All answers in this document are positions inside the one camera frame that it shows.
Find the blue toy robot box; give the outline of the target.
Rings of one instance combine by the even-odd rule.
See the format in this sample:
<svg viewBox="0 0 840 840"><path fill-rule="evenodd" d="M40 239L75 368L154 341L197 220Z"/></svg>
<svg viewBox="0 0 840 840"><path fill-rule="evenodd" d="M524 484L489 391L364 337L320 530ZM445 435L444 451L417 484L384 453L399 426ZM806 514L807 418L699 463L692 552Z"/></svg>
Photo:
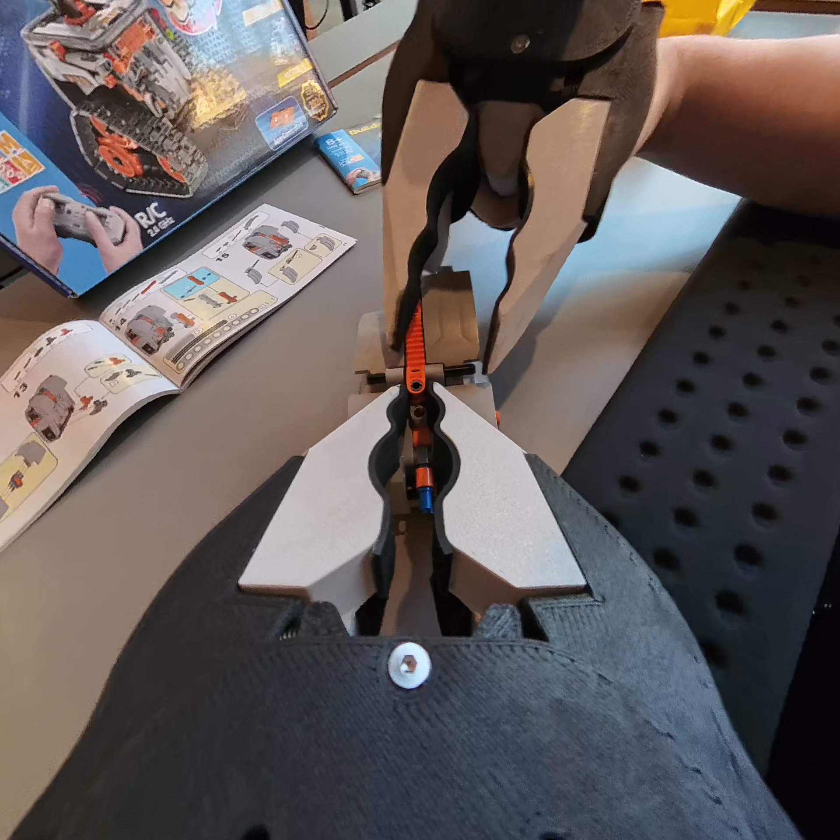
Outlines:
<svg viewBox="0 0 840 840"><path fill-rule="evenodd" d="M334 110L289 2L2 2L2 252L76 298Z"/></svg>

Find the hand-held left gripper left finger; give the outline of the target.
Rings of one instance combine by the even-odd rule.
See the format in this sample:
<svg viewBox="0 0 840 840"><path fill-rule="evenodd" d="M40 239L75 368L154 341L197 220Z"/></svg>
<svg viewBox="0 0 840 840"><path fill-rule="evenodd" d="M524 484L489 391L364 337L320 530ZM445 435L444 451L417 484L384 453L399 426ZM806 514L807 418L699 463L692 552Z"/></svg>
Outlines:
<svg viewBox="0 0 840 840"><path fill-rule="evenodd" d="M395 542L386 484L400 465L403 389L378 395L302 460L238 585L245 592L330 602L345 626L386 598Z"/></svg>

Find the orange toothed beam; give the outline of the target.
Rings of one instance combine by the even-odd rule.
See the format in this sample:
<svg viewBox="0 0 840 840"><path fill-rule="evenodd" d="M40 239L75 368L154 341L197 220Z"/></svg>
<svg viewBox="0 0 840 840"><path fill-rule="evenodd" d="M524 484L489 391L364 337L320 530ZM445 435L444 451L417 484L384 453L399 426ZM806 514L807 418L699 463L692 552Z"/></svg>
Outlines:
<svg viewBox="0 0 840 840"><path fill-rule="evenodd" d="M405 381L406 388L414 403L424 398L426 390L426 359L424 343L423 306L419 301L405 340Z"/></svg>

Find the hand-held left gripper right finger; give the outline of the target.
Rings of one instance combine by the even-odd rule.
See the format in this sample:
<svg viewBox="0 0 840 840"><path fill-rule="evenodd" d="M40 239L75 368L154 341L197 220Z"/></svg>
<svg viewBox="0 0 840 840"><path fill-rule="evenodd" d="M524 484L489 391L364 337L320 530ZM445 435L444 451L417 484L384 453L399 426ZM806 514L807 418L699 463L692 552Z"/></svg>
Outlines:
<svg viewBox="0 0 840 840"><path fill-rule="evenodd" d="M437 538L451 556L448 590L474 614L526 597L586 592L587 581L526 453L439 384L436 431L453 452L436 502Z"/></svg>

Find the grey building block robot model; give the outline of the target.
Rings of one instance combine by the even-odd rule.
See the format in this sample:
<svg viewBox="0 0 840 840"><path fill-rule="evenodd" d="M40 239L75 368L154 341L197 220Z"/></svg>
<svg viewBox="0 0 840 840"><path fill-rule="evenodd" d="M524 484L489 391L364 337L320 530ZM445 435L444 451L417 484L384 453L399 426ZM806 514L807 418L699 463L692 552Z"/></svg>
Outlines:
<svg viewBox="0 0 840 840"><path fill-rule="evenodd" d="M497 428L496 410L488 383L451 385L449 380L465 379L452 374L459 364L478 362L478 327L473 290L467 271L446 269L423 277L423 340L429 396L443 404L438 427L444 454L452 454L451 476L444 480L443 495L449 496L449 512L467 513L469 499L495 499L494 490L479 490L481 481L495 486L505 479L522 451ZM362 413L364 426L381 426L386 403L396 397L397 386L404 385L403 364L391 363L393 351L385 349L385 315L365 313L359 323L355 372L362 374L360 392L351 395L349 417Z"/></svg>

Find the black perforated mat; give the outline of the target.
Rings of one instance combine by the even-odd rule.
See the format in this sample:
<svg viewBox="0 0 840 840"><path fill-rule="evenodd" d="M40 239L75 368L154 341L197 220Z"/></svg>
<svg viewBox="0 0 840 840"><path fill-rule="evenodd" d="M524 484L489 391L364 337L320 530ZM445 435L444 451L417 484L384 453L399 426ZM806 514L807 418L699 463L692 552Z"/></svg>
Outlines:
<svg viewBox="0 0 840 840"><path fill-rule="evenodd" d="M563 473L807 838L838 838L838 293L837 220L741 205Z"/></svg>

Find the person's right forearm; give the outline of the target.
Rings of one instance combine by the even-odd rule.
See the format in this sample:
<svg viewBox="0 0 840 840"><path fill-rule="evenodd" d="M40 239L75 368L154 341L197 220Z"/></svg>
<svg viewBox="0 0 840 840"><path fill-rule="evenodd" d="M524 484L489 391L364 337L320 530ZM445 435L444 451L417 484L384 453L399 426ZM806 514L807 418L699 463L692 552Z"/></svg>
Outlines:
<svg viewBox="0 0 840 840"><path fill-rule="evenodd" d="M662 38L635 154L802 214L839 215L839 35Z"/></svg>

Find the open instruction booklet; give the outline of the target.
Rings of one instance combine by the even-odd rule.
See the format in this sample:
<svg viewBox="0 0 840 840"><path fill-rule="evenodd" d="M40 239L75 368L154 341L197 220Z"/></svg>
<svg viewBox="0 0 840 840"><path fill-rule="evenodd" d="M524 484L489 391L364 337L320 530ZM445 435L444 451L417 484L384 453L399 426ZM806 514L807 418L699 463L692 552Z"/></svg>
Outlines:
<svg viewBox="0 0 840 840"><path fill-rule="evenodd" d="M1 380L2 548L53 504L117 426L154 399L182 392L355 242L264 204L128 290L97 320L39 336Z"/></svg>

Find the person's right hand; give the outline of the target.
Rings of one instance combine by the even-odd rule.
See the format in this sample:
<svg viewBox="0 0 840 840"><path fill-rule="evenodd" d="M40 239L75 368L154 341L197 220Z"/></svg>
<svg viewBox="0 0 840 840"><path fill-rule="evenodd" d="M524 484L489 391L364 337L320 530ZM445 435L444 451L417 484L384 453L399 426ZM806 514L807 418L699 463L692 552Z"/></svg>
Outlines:
<svg viewBox="0 0 840 840"><path fill-rule="evenodd" d="M471 209L498 229L519 224L520 170L533 121L527 103L485 101L478 110L479 186Z"/></svg>

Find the small blue booklet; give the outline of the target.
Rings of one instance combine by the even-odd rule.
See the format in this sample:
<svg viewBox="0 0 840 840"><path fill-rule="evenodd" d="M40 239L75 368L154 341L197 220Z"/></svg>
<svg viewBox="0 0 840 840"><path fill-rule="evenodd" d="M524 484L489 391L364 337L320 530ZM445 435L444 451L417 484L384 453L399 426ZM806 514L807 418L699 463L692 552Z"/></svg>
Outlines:
<svg viewBox="0 0 840 840"><path fill-rule="evenodd" d="M352 194L382 183L381 114L351 128L325 133L316 145Z"/></svg>

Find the yellow plastic bin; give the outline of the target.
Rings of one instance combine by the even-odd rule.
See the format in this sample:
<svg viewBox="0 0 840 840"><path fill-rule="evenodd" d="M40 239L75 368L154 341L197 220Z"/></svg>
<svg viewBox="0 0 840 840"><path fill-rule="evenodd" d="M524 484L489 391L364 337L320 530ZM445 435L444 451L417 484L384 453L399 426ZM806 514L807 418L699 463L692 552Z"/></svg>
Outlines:
<svg viewBox="0 0 840 840"><path fill-rule="evenodd" d="M686 35L726 35L755 5L755 1L662 1L665 16L660 38Z"/></svg>

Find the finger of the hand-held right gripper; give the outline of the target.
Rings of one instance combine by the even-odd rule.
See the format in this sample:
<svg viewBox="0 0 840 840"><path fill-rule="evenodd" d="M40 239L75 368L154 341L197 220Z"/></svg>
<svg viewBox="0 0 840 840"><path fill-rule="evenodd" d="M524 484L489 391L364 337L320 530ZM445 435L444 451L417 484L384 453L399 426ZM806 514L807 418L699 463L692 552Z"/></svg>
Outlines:
<svg viewBox="0 0 840 840"><path fill-rule="evenodd" d="M447 82L415 87L390 173L383 185L385 314L392 348L402 350L422 295L422 276L440 235L439 217L454 189L452 171L468 111Z"/></svg>
<svg viewBox="0 0 840 840"><path fill-rule="evenodd" d="M583 215L611 103L574 98L537 121L524 162L528 209L507 252L508 283L497 300L485 369L515 346L585 230Z"/></svg>

